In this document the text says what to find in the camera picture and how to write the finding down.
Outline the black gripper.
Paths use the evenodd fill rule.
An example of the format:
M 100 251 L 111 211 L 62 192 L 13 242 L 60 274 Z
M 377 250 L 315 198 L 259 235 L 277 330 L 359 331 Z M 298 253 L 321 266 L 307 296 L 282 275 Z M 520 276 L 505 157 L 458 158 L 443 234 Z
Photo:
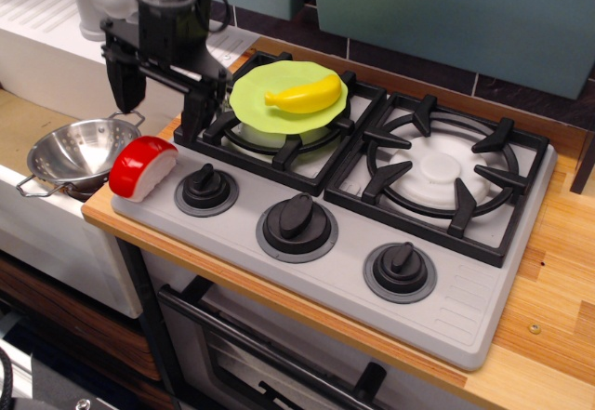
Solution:
M 180 7 L 139 2 L 139 23 L 104 20 L 103 56 L 118 110 L 131 113 L 145 99 L 146 77 L 184 95 L 182 144 L 209 127 L 231 75 L 206 48 L 211 0 Z

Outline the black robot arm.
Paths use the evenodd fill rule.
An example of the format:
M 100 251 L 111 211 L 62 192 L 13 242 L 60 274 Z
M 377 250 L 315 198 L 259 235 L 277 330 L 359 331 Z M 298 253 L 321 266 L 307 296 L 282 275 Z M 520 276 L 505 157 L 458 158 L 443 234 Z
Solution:
M 191 147 L 225 98 L 231 74 L 207 50 L 211 0 L 137 0 L 139 22 L 104 20 L 103 56 L 118 109 L 130 113 L 152 79 L 184 96 L 177 143 Z

